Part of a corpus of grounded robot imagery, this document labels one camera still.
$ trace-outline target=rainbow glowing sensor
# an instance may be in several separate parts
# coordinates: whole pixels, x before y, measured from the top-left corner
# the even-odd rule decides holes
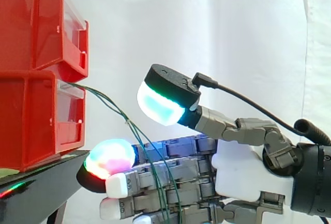
[[[177,123],[187,109],[197,107],[200,94],[189,77],[154,64],[138,90],[137,99],[149,118],[169,126]]]
[[[102,141],[91,150],[77,173],[77,180],[92,192],[105,193],[105,180],[113,174],[130,170],[135,159],[136,153],[128,141]]]
[[[130,170],[136,154],[126,140],[105,140],[92,149],[84,162],[86,170],[100,179]]]

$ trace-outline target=green wire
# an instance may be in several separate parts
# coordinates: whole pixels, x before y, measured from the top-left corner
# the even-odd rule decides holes
[[[167,167],[168,171],[169,171],[169,176],[170,176],[170,179],[171,181],[173,182],[174,184],[174,188],[175,188],[175,192],[176,192],[176,196],[177,196],[177,199],[178,199],[178,209],[179,209],[179,214],[178,214],[178,223],[179,224],[182,224],[182,204],[180,203],[180,198],[179,198],[179,192],[178,192],[178,187],[177,187],[177,184],[176,184],[176,181],[175,179],[173,178],[172,176],[172,173],[170,171],[170,168],[168,166],[168,164],[166,163],[164,157],[160,154],[159,150],[156,149],[156,147],[154,146],[154,144],[152,143],[152,141],[136,126],[137,130],[145,137],[145,139],[153,146],[153,148],[155,149],[155,151],[159,154],[159,156],[161,157],[161,159],[163,160],[165,166]]]
[[[105,95],[104,93],[102,93],[102,92],[100,92],[100,91],[98,91],[98,90],[96,90],[96,89],[93,89],[93,88],[90,88],[90,87],[87,87],[87,86],[82,86],[82,85],[78,85],[78,84],[74,84],[74,83],[71,83],[71,85],[73,85],[73,86],[75,86],[75,87],[81,87],[81,88],[84,88],[84,89],[86,89],[86,90],[88,90],[88,91],[90,91],[92,94],[94,94],[96,97],[98,97],[99,98],[99,100],[101,100],[102,101],[102,103],[103,104],[105,104],[109,109],[111,109],[112,111],[114,111],[115,113],[117,113],[117,114],[119,114],[119,115],[121,115],[125,120],[126,120],[126,122],[128,123],[128,125],[129,125],[129,128],[130,128],[130,130],[132,131],[132,133],[133,133],[133,135],[135,136],[135,138],[138,140],[138,142],[139,142],[139,144],[141,145],[141,147],[142,147],[142,149],[143,149],[143,151],[144,151],[144,153],[145,153],[145,155],[146,155],[146,157],[147,157],[147,159],[148,159],[148,161],[149,161],[149,163],[151,164],[151,168],[152,168],[152,172],[153,172],[153,176],[154,176],[154,180],[155,180],[155,182],[156,182],[156,186],[157,186],[157,190],[158,190],[158,195],[159,195],[159,202],[160,202],[160,207],[161,207],[161,213],[162,213],[162,217],[163,217],[163,219],[165,219],[164,218],[164,213],[163,213],[163,204],[164,204],[164,206],[165,206],[165,208],[166,208],[166,213],[167,213],[167,223],[169,223],[169,221],[170,221],[170,218],[169,218],[169,209],[167,208],[167,203],[166,203],[166,199],[165,199],[165,195],[164,195],[164,189],[163,189],[163,187],[161,187],[161,182],[160,182],[160,179],[159,179],[159,177],[158,177],[158,175],[157,175],[157,172],[156,172],[156,170],[155,170],[155,167],[154,167],[154,164],[153,164],[153,162],[151,161],[151,159],[150,159],[150,157],[149,157],[149,155],[148,155],[148,153],[147,153],[147,151],[146,151],[146,149],[145,149],[145,147],[144,147],[144,144],[143,144],[143,142],[142,142],[142,140],[141,140],[141,138],[140,138],[140,136],[139,136],[139,134],[138,134],[138,131],[144,136],[144,137],[146,137],[146,135],[144,134],[144,133],[142,133],[142,131],[139,129],[139,128],[137,128],[137,126],[128,118],[128,116],[107,96],[107,95]],[[118,110],[116,110],[116,109],[114,109],[113,107],[111,107],[111,106],[109,106],[101,97],[100,97],[100,95],[103,97],[103,98],[105,98],[108,102],[110,102],[112,105],[114,105]],[[165,160],[164,160],[164,163],[165,163],[165,165],[167,166],[167,169],[169,170],[169,175],[170,175],[170,177],[172,178],[172,180],[173,180],[173,176],[172,176],[172,174],[171,174],[171,171],[170,171],[170,169],[169,169],[169,167],[168,167],[168,165],[167,165],[167,163],[165,162]]]

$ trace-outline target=cable connector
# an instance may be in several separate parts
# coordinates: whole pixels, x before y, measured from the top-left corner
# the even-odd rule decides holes
[[[202,85],[207,88],[217,88],[218,82],[213,80],[211,77],[208,77],[204,74],[197,72],[192,79],[192,83],[196,85],[198,88]]]
[[[294,124],[294,128],[302,132],[308,140],[315,144],[331,146],[331,139],[327,134],[308,120],[297,120]]]

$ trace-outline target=thin wire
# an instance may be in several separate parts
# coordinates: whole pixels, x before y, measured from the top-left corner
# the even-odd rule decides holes
[[[149,141],[149,143],[153,146],[153,148],[158,152],[159,156],[161,157],[161,159],[163,160],[166,168],[168,169],[169,171],[169,176],[171,178],[171,180],[173,181],[173,184],[174,184],[174,187],[175,187],[175,192],[176,192],[176,195],[177,195],[177,198],[178,198],[178,208],[179,208],[179,223],[182,223],[182,207],[181,207],[181,204],[180,204],[180,198],[179,198],[179,193],[178,193],[178,189],[177,189],[177,185],[176,185],[176,181],[174,180],[173,176],[172,176],[172,173],[170,171],[170,168],[168,166],[168,164],[166,163],[165,159],[163,158],[163,156],[159,153],[159,151],[155,148],[154,144],[151,142],[151,140],[136,126],[135,123],[133,123],[129,118],[128,116],[107,96],[105,95],[104,93],[94,89],[94,88],[90,88],[88,86],[83,86],[83,85],[79,85],[79,84],[75,84],[75,83],[71,83],[72,86],[75,86],[75,87],[81,87],[81,88],[84,88],[88,91],[90,91],[91,93],[93,93],[95,96],[97,96],[108,108],[110,108],[112,111],[116,112],[117,114],[121,115],[125,120],[126,122],[129,124],[129,127],[133,133],[133,135],[135,136],[135,138],[138,140],[139,144],[142,146],[143,150],[144,150],[144,153],[148,159],[148,161],[150,162],[151,164],[151,168],[152,168],[152,171],[153,171],[153,175],[155,175],[155,181],[157,183],[157,188],[161,188],[161,195],[160,196],[160,192],[158,190],[158,193],[159,193],[159,200],[160,198],[162,198],[163,200],[163,203],[165,204],[166,206],[166,210],[167,210],[167,222],[169,223],[169,209],[167,208],[167,204],[166,204],[166,200],[165,200],[165,196],[164,196],[164,189],[163,187],[161,187],[161,183],[160,183],[160,179],[157,175],[157,172],[155,170],[155,167],[154,167],[154,164],[153,162],[151,161],[151,159],[149,158],[148,156],[148,153],[142,143],[142,140],[138,134],[138,131]],[[101,97],[103,97],[104,99],[106,99],[109,103],[111,103],[112,105],[114,105],[116,109],[112,108],[111,106],[109,106],[105,101],[103,101],[103,99],[101,99]]]
[[[107,104],[107,103],[101,98],[101,96],[104,97],[104,98],[108,98],[108,96],[106,96],[106,95],[103,94],[102,92],[100,92],[100,91],[98,91],[98,90],[94,90],[94,89],[89,88],[89,87],[87,87],[87,86],[82,86],[82,85],[77,85],[77,84],[71,84],[71,85],[76,86],[76,87],[79,86],[79,87],[81,87],[81,88],[85,88],[86,90],[88,90],[89,92],[91,92],[92,94],[94,94],[96,97],[98,97],[98,98],[101,100],[101,102],[102,102],[103,104],[105,104],[109,109],[111,109],[111,110],[114,111],[115,113],[121,115],[121,116],[127,121],[127,123],[129,124],[129,127],[130,127],[130,129],[131,129],[131,131],[132,131],[132,133],[133,133],[133,135],[134,135],[135,138],[138,140],[139,144],[142,146],[143,151],[144,151],[144,153],[145,153],[145,155],[146,155],[146,157],[147,157],[147,160],[150,161],[151,168],[152,168],[152,172],[153,172],[153,176],[154,176],[154,180],[155,180],[155,182],[156,182],[156,187],[157,187],[157,190],[158,190],[159,203],[160,203],[160,208],[161,208],[162,217],[163,217],[163,219],[165,219],[163,210],[164,210],[164,208],[166,208],[167,203],[166,203],[165,195],[164,195],[164,192],[163,192],[164,189],[161,187],[161,182],[160,182],[160,179],[159,179],[159,177],[158,177],[158,175],[157,175],[157,172],[156,172],[156,170],[155,170],[154,164],[153,164],[153,162],[151,162],[151,159],[150,159],[150,157],[149,157],[149,155],[148,155],[148,153],[147,153],[147,151],[146,151],[146,149],[145,149],[145,147],[144,147],[144,145],[143,145],[143,143],[142,143],[142,140],[141,140],[140,137],[139,137],[138,132],[137,132],[137,131],[134,131],[134,130],[132,129],[132,127],[130,126],[130,121],[129,121],[129,119],[127,118],[126,114],[125,114],[123,111],[121,111],[121,109],[118,108],[117,106],[115,106],[115,107],[116,107],[118,110],[116,110],[116,109],[114,109],[113,107],[109,106],[109,105],[108,105],[108,104]],[[167,220],[168,220],[168,223],[169,223],[169,212],[168,212],[168,209],[167,209]]]
[[[244,101],[245,103],[251,105],[252,107],[256,108],[257,110],[259,110],[260,112],[262,112],[263,114],[265,114],[266,116],[268,116],[270,119],[272,119],[273,121],[275,121],[276,123],[278,123],[279,125],[281,125],[282,127],[286,128],[288,131],[291,131],[293,133],[295,133],[296,135],[299,136],[305,136],[305,134],[303,132],[300,132],[298,130],[296,130],[295,128],[293,128],[292,126],[290,126],[289,124],[285,123],[284,121],[282,121],[280,118],[278,118],[277,116],[273,115],[272,113],[270,113],[269,111],[267,111],[265,108],[261,107],[260,105],[258,105],[257,103],[253,102],[252,100],[250,100],[249,98],[247,98],[246,96],[230,89],[227,88],[221,84],[217,84],[216,86],[217,89],[220,89],[224,92],[229,93],[230,95],[233,95],[235,97],[237,97],[238,99]]]

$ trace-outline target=green led light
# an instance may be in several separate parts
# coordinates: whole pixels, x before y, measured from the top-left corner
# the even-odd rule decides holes
[[[164,126],[177,123],[185,112],[184,108],[156,93],[145,82],[138,90],[137,100],[141,110],[149,118]]]
[[[17,189],[17,188],[19,188],[20,186],[22,186],[23,184],[25,184],[25,183],[19,183],[19,184],[16,184],[16,185],[12,186],[10,189],[11,189],[11,190]]]

